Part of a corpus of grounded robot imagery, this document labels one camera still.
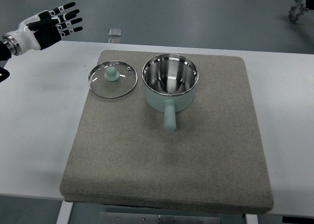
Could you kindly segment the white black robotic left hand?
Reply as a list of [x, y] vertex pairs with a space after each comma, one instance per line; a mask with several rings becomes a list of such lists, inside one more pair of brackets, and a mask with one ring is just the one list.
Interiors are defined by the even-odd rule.
[[3, 35], [0, 41], [0, 59], [8, 60], [29, 50], [44, 50], [61, 41], [62, 38], [83, 30], [75, 27], [82, 21], [78, 9], [68, 11], [75, 2], [45, 10], [23, 20], [17, 30]]

